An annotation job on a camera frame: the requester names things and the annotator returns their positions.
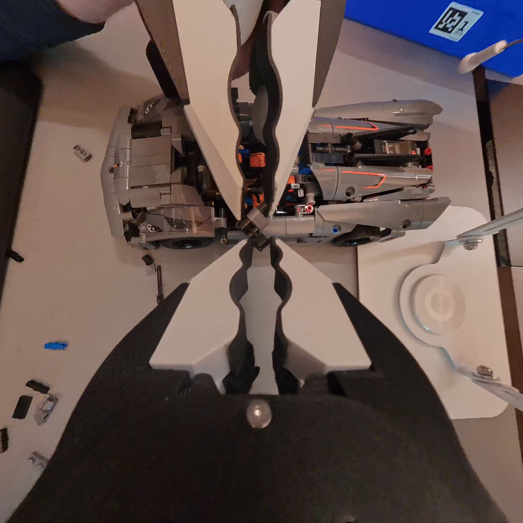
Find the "grey lego car model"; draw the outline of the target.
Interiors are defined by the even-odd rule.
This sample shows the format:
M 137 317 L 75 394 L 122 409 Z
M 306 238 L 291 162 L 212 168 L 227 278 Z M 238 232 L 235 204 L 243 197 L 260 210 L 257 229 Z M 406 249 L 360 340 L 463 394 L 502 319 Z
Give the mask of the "grey lego car model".
M 433 101 L 379 101 L 316 110 L 261 233 L 297 244 L 356 247 L 428 229 L 448 208 L 431 198 Z M 145 250 L 234 245 L 248 230 L 180 102 L 157 96 L 122 109 L 101 167 L 111 234 Z

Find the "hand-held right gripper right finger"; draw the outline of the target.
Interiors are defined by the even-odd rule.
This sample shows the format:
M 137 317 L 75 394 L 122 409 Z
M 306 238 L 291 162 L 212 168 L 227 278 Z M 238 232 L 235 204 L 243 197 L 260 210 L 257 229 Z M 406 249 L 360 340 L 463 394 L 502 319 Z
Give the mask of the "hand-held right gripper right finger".
M 314 374 L 368 370 L 371 360 L 330 278 L 279 239 L 271 240 L 270 259 L 281 299 L 272 351 L 278 393 L 297 393 Z

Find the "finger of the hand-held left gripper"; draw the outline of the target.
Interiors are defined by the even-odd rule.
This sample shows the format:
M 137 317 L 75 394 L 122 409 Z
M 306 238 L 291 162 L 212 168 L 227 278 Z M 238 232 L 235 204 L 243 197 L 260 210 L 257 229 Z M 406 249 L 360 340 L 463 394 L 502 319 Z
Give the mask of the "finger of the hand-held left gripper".
M 230 93 L 238 16 L 223 1 L 173 1 L 173 10 L 189 94 L 185 114 L 221 196 L 240 220 L 245 178 Z
M 265 217 L 278 206 L 312 115 L 320 11 L 321 1 L 289 1 L 279 13 L 267 11 L 253 46 L 258 110 L 267 101 L 264 123 L 260 113 L 253 119 L 266 147 Z

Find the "black dotted chair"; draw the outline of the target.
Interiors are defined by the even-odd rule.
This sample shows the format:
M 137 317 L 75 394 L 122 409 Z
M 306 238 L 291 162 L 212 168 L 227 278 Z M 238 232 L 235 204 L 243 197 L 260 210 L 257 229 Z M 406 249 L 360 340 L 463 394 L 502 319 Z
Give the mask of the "black dotted chair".
M 43 85 L 27 60 L 1 65 L 1 291 L 25 183 Z

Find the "dark grey lego connector assembly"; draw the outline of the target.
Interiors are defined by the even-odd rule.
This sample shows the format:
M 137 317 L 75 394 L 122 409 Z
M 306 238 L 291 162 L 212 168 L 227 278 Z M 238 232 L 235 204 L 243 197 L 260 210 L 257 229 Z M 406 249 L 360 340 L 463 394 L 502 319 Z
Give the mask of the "dark grey lego connector assembly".
M 253 208 L 244 218 L 237 223 L 237 228 L 244 232 L 247 238 L 252 242 L 253 247 L 259 252 L 269 245 L 269 239 L 263 233 L 263 230 L 269 224 L 267 217 L 267 206 L 265 203 Z

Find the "light grey lego axle connector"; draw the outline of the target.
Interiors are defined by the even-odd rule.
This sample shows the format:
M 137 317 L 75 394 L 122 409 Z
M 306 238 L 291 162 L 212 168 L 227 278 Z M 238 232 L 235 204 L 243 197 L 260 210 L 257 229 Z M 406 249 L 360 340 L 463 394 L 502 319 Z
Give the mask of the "light grey lego axle connector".
M 47 422 L 57 402 L 58 398 L 56 396 L 49 393 L 43 395 L 43 400 L 34 413 L 34 420 L 38 426 Z

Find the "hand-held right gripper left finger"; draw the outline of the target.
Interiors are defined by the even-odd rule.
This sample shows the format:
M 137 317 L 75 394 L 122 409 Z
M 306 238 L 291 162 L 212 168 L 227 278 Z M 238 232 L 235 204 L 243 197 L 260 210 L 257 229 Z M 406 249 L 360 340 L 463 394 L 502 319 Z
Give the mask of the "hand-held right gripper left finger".
M 253 243 L 240 241 L 187 285 L 149 364 L 209 375 L 219 391 L 248 394 L 259 374 L 241 299 Z

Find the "blue plastic bin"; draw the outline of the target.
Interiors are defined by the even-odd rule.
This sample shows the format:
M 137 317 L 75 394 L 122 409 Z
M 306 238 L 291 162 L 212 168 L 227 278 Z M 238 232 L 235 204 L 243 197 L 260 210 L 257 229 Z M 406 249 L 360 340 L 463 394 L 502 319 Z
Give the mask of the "blue plastic bin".
M 345 18 L 459 58 L 522 38 L 522 1 L 347 1 Z

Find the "person's left hand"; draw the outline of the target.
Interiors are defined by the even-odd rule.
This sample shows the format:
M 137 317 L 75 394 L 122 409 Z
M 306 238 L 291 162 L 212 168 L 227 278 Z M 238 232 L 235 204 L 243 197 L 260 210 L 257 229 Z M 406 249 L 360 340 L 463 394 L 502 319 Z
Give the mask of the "person's left hand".
M 56 1 L 69 15 L 86 23 L 103 23 L 134 1 Z

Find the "white book stand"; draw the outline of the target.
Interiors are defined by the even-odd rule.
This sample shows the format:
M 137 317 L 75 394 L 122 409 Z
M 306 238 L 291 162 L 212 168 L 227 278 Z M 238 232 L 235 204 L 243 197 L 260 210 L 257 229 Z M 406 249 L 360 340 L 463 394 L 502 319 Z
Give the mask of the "white book stand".
M 507 407 L 477 385 L 476 368 L 509 385 L 510 370 L 493 238 L 474 250 L 455 239 L 490 221 L 480 127 L 470 76 L 431 52 L 427 98 L 442 114 L 432 126 L 435 196 L 452 204 L 423 231 L 358 247 L 360 301 L 409 349 L 451 419 L 488 418 Z

